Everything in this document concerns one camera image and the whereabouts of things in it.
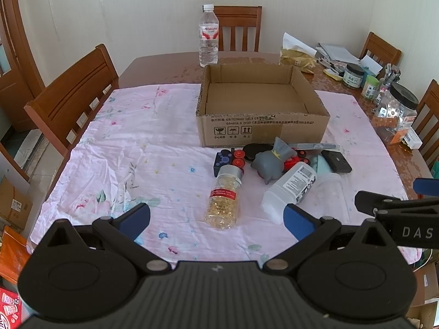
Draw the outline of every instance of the silver bottle cap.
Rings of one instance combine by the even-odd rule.
[[[236,167],[236,166],[232,166],[231,164],[227,164],[227,165],[222,166],[218,171],[218,177],[220,177],[222,175],[229,175],[229,176],[236,178],[236,180],[238,180],[238,182],[240,182],[240,183],[241,183],[243,174],[244,174],[244,172],[242,171],[242,169],[240,169],[239,167]]]

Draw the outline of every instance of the barcode label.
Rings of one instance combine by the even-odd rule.
[[[14,209],[16,211],[21,211],[21,203],[16,201],[15,199],[12,200],[11,209]]]
[[[299,172],[302,172],[306,177],[311,178],[312,176],[312,172],[308,169],[306,169],[305,167],[300,167]]]
[[[301,166],[282,186],[294,196],[297,204],[315,181],[315,174]]]

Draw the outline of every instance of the wooden dining table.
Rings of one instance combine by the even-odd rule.
[[[220,52],[218,63],[268,63],[278,64],[279,54],[260,52]],[[119,77],[119,88],[137,87],[150,84],[177,84],[177,83],[201,83],[203,68],[199,64],[198,52],[159,54],[155,56],[144,56],[133,60],[128,68]],[[374,104],[361,97],[360,91],[349,89],[342,82],[335,81],[323,73],[323,67],[317,65],[314,74],[304,73],[315,90],[344,93],[353,95],[366,115],[371,118]],[[97,109],[89,117],[94,117]],[[417,199],[413,191],[413,180],[416,178],[431,177],[430,171],[422,155],[418,150],[410,150],[399,143],[386,147],[390,157],[393,159],[399,176],[404,184],[409,199]],[[52,184],[47,197],[53,190],[61,172],[70,158],[70,152],[64,158]]]

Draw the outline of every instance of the wooden chair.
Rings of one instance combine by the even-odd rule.
[[[384,39],[379,38],[373,32],[369,32],[359,58],[362,59],[368,51],[370,52],[370,58],[376,57],[376,62],[384,67],[387,63],[397,65],[401,57],[401,51],[399,49],[396,49]]]
[[[114,89],[119,77],[103,44],[73,64],[56,78],[25,110],[50,143],[63,155],[67,154],[71,131],[77,136],[91,121],[91,104],[102,105]],[[78,123],[85,113],[84,125]]]
[[[425,128],[425,126],[428,124],[428,122],[431,120],[433,115],[439,120],[439,85],[436,80],[432,80],[430,83],[427,91],[425,92],[424,96],[422,97],[421,102],[418,105],[418,108],[416,111],[418,112],[418,115],[420,114],[421,110],[424,108],[424,106],[427,106],[430,110],[425,115],[422,120],[419,119],[420,116],[416,119],[416,123],[419,122],[419,124],[415,128],[415,132],[420,135],[422,130]],[[436,122],[436,124],[430,129],[430,131],[425,135],[425,137],[422,139],[422,146],[419,148],[419,152],[421,152],[427,145],[427,143],[432,139],[433,135],[439,130],[439,121]],[[430,148],[422,155],[422,157],[425,159],[425,162],[428,161],[428,159],[436,152],[436,150],[439,147],[439,139],[436,140]],[[429,168],[433,166],[433,161],[429,164]]]
[[[236,50],[236,27],[242,28],[242,50],[247,51],[249,27],[256,27],[255,52],[259,50],[262,6],[215,6],[219,20],[219,50],[224,50],[223,27],[230,27],[230,50]]]

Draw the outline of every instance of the white small box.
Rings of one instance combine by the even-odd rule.
[[[404,136],[404,141],[411,149],[419,149],[422,146],[422,141],[416,134],[413,128],[409,128],[409,132]]]

